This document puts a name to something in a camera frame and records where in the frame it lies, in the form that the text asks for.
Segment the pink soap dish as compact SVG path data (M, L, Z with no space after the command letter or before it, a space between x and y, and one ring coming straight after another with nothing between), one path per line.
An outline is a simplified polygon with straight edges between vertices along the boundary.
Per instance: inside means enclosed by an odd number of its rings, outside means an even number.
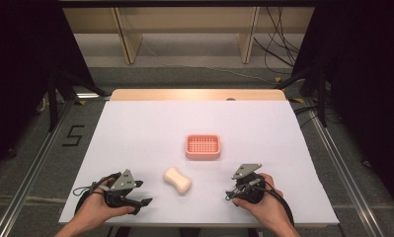
M217 134L189 134L185 145L190 160L216 160L221 154L220 136Z

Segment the person's left hand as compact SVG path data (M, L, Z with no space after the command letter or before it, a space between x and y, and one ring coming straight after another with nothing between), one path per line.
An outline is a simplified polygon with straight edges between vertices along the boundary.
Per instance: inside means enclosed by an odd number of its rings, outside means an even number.
M73 216L71 223L79 231L88 231L104 224L113 217L119 217L130 214L135 211L132 206L109 207L104 200L103 190L96 188L89 195L76 214Z

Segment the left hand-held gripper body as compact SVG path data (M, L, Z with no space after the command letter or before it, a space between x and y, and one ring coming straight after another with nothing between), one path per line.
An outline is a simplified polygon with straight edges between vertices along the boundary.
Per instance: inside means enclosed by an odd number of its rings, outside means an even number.
M113 174L112 180L107 183L107 188L104 190L104 201L107 206L112 208L133 207L134 211L131 214L136 215L140 211L142 203L127 197L135 188L136 182L128 169L123 173Z

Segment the beige wooden shelf unit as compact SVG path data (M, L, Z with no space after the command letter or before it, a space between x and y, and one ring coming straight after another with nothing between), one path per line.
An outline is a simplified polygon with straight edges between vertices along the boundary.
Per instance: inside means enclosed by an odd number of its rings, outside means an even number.
M304 34L312 7L103 7L64 8L75 34L116 34L125 62L135 62L145 34L233 34L247 64L254 36L282 23L286 34Z

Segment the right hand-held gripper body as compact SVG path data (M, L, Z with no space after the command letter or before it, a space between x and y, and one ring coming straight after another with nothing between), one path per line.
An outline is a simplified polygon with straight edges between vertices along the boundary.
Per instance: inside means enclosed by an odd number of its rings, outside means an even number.
M256 173L261 167L261 164L242 164L233 174L232 179L236 181L235 188L237 185L250 185L250 188L245 193L240 193L242 196L238 198L249 203L258 203L263 199L266 181Z

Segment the black curtain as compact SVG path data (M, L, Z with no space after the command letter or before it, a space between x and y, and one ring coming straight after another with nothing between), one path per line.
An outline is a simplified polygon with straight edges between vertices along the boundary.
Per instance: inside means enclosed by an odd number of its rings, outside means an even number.
M0 159L49 89L95 83L58 0L0 0Z
M332 99L394 199L394 0L317 0L293 71L321 63Z

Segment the metal floor rail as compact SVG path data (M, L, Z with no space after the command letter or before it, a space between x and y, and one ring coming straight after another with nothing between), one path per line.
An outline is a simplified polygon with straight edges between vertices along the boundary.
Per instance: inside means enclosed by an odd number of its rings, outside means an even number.
M313 112L310 113L310 116L368 236L385 237L373 210L360 191L328 128L314 117Z
M74 100L67 100L62 104L61 108L58 105L54 105L53 108L57 110L57 122L51 125L47 131L29 170L23 176L16 193L10 199L6 210L0 218L0 237L8 237L11 232L73 103Z

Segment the person's right hand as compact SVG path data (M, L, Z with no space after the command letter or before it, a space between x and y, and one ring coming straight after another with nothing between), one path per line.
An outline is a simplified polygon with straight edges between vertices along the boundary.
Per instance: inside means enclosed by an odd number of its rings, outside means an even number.
M232 202L248 210L261 224L274 232L292 226L284 207L270 194L264 193L263 199L258 203L250 203L240 198L234 198Z

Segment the cream soap bar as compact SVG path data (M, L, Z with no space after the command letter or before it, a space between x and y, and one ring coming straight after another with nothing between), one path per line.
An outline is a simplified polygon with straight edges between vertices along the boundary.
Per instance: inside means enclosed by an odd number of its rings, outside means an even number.
M163 179L181 195L184 195L192 186L191 179L183 175L176 167L168 168L163 175Z

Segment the white table cover sheet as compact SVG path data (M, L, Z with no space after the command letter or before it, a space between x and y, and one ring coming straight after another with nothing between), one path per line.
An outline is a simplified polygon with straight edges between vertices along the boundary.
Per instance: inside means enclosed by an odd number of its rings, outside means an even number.
M189 134L219 135L220 157L188 159ZM234 172L245 163L261 164L261 172L273 176L296 224L337 223L287 101L108 102L74 185L126 169L144 182L129 198L153 201L137 215L114 218L115 225L255 226L248 211L225 199ZM184 195L164 181L170 167L191 179Z

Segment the black tripod stand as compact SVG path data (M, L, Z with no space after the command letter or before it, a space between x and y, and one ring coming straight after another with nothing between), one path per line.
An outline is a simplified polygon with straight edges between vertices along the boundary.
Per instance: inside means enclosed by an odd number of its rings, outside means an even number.
M317 113L321 124L326 127L325 107L326 107L326 77L325 70L320 66L309 66L291 75L288 79L276 85L276 89L283 90L294 82L304 79L304 84L300 89L302 96L311 96L318 93Z
M47 79L50 117L49 131L53 131L59 122L56 92L59 92L64 101L74 101L75 99L78 99L78 96L73 89L74 86L85 88L97 94L99 97L106 97L110 95L110 93L98 88L92 80L84 80L66 70L54 70Z

